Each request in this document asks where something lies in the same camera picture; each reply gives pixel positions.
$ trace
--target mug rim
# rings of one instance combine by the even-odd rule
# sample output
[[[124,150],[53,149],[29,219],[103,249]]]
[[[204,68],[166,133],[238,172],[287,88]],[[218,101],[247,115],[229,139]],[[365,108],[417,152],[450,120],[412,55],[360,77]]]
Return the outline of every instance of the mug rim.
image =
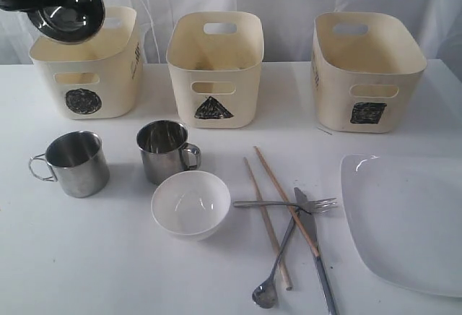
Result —
[[[172,122],[174,124],[177,124],[179,125],[183,130],[184,132],[186,133],[186,136],[185,136],[185,140],[183,143],[181,143],[181,145],[179,145],[178,147],[176,147],[175,149],[171,149],[171,150],[168,150],[168,151],[165,151],[165,152],[151,152],[151,151],[147,151],[146,149],[144,149],[142,146],[140,146],[140,143],[139,143],[139,137],[140,137],[140,134],[148,127],[154,125],[154,124],[158,124],[159,122]],[[142,128],[139,129],[138,133],[136,134],[136,145],[138,145],[138,148],[142,151],[142,152],[145,152],[147,154],[150,154],[150,155],[163,155],[163,154],[168,154],[169,152],[172,152],[172,151],[175,151],[175,150],[180,150],[180,149],[183,149],[184,145],[185,144],[188,144],[188,137],[189,137],[189,133],[188,133],[188,129],[185,127],[184,124],[182,124],[181,122],[178,122],[178,121],[174,121],[174,120],[166,120],[166,119],[163,119],[163,120],[155,120],[155,121],[151,121],[149,122],[148,124],[144,125]]]
[[[71,167],[60,167],[58,165],[54,165],[53,163],[51,163],[49,160],[48,160],[48,152],[50,151],[50,149],[52,148],[52,146],[57,142],[59,141],[60,139],[64,138],[64,137],[67,137],[71,134],[91,134],[92,137],[94,137],[97,142],[98,142],[98,150],[97,152],[95,152],[94,155],[92,155],[91,157],[89,157],[86,161],[78,164],[78,165],[73,165]],[[86,131],[86,130],[79,130],[79,131],[72,131],[72,132],[69,132],[69,133],[66,133],[66,134],[63,134],[61,135],[60,137],[56,138],[55,140],[53,140],[49,146],[46,148],[46,151],[45,151],[45,154],[44,154],[44,157],[45,157],[45,161],[47,162],[47,164],[52,167],[52,168],[57,168],[57,169],[71,169],[71,168],[76,168],[76,167],[79,167],[81,165],[84,165],[85,163],[87,163],[88,161],[94,159],[96,157],[96,155],[98,155],[98,153],[101,151],[101,149],[103,148],[103,141],[101,140],[101,137],[99,135],[97,135],[96,133],[94,132],[91,132],[91,131]]]

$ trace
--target metal spoon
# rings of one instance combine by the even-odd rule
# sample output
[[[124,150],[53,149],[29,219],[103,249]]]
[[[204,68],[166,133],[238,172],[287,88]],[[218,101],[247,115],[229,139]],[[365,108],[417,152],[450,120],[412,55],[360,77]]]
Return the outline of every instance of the metal spoon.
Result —
[[[263,281],[253,292],[252,292],[252,299],[255,303],[257,303],[261,308],[270,309],[272,308],[277,302],[277,292],[276,287],[274,285],[274,273],[276,272],[277,265],[279,261],[281,261],[282,254],[284,253],[284,249],[289,241],[290,233],[294,230],[295,227],[295,220],[294,218],[290,219],[290,224],[287,227],[286,233],[281,242],[281,248],[279,253],[276,257],[276,261],[274,261],[273,269],[271,273],[265,281]]]

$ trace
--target chopstick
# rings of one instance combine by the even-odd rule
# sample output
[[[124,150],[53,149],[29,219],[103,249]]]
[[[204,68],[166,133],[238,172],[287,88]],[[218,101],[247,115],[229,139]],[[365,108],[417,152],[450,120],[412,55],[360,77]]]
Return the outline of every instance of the chopstick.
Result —
[[[246,157],[244,157],[244,163],[247,166],[248,173],[250,175],[250,179],[252,180],[253,187],[255,188],[255,193],[257,197],[257,201],[263,201],[261,197],[260,189],[258,188],[257,181],[255,180],[255,176],[253,175],[252,168]],[[273,247],[274,253],[277,255],[281,247],[279,246],[279,242],[277,241],[276,234],[274,233],[273,225],[271,224],[271,220],[268,215],[268,211],[265,207],[260,207],[261,216],[263,221],[265,222],[266,232],[268,233],[269,240],[271,241],[271,246]],[[281,259],[279,262],[279,271],[281,272],[282,280],[286,286],[287,291],[291,291],[292,289],[292,281],[289,276],[289,271],[287,270],[286,264],[284,262],[284,258]]]
[[[263,167],[265,168],[265,171],[268,173],[269,175],[269,178],[271,179],[271,181],[273,181],[273,184],[274,186],[276,187],[277,191],[279,192],[279,195],[281,196],[281,198],[285,201],[285,202],[290,202],[289,201],[289,197],[287,197],[287,195],[285,194],[284,190],[282,189],[281,185],[279,185],[279,182],[277,181],[276,177],[274,176],[273,172],[271,171],[268,163],[266,163],[265,161],[265,158],[263,157],[263,154],[261,153],[260,149],[258,147],[253,147],[257,153],[257,156],[258,158],[260,159],[260,162],[261,164],[263,165]],[[313,240],[311,240],[311,237],[310,235],[308,234],[308,232],[306,231],[306,229],[303,227],[303,224],[302,222],[300,221],[300,219],[298,218],[297,216],[297,213],[295,212],[294,208],[292,207],[287,207],[287,209],[289,209],[290,211],[290,214],[292,215],[292,217],[294,218],[295,220],[295,223],[297,224],[298,228],[300,229],[300,232],[302,232],[303,234],[303,237],[305,238],[306,242],[308,243],[308,245],[310,246],[311,248],[311,251],[313,253],[313,255],[315,257],[319,257],[320,254],[319,254],[319,250],[318,248],[316,248],[316,245],[313,243]]]

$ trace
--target bowl rim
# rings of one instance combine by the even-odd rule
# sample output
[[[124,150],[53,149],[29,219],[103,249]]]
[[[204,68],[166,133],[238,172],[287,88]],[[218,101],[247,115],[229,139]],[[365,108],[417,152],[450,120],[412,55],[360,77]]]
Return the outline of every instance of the bowl rim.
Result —
[[[165,183],[167,183],[167,181],[172,181],[171,179],[173,178],[177,178],[177,177],[180,177],[180,176],[186,176],[186,174],[188,173],[202,173],[202,174],[206,174],[206,176],[212,176],[212,178],[214,178],[216,181],[220,182],[222,185],[225,186],[226,188],[226,195],[227,195],[227,198],[229,199],[228,200],[228,206],[226,208],[226,212],[225,214],[223,215],[223,217],[218,221],[218,223],[216,223],[215,225],[213,225],[212,227],[210,228],[207,228],[206,230],[201,230],[199,232],[194,232],[194,233],[180,233],[180,232],[177,232],[177,231],[174,231],[174,230],[169,230],[168,228],[166,228],[164,225],[162,225],[159,220],[156,218],[156,215],[154,214],[154,198],[155,198],[155,195],[157,193],[157,191],[160,189],[160,187],[162,185],[165,185]],[[206,172],[206,171],[184,171],[184,172],[180,172],[180,173],[176,173],[174,175],[172,175],[171,177],[165,179],[154,191],[154,193],[152,194],[152,198],[151,198],[151,215],[152,217],[154,218],[154,221],[156,222],[156,224],[158,224],[163,230],[166,230],[168,233],[170,234],[173,234],[174,236],[182,236],[184,238],[186,237],[194,237],[194,236],[200,236],[204,233],[208,233],[210,232],[211,230],[214,230],[216,228],[218,228],[219,225],[222,224],[223,220],[227,217],[228,213],[230,212],[230,208],[231,208],[231,193],[230,193],[230,189],[228,188],[227,184],[221,179],[219,178],[218,176],[214,175],[213,173],[210,173],[210,172]]]

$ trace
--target black plastic lid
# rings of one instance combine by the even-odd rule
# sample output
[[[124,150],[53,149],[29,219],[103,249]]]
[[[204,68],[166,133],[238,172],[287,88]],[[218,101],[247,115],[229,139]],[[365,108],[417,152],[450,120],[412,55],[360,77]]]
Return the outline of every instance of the black plastic lid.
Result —
[[[60,43],[89,40],[103,26],[103,0],[67,0],[66,6],[45,7],[28,12],[30,21],[44,35]]]

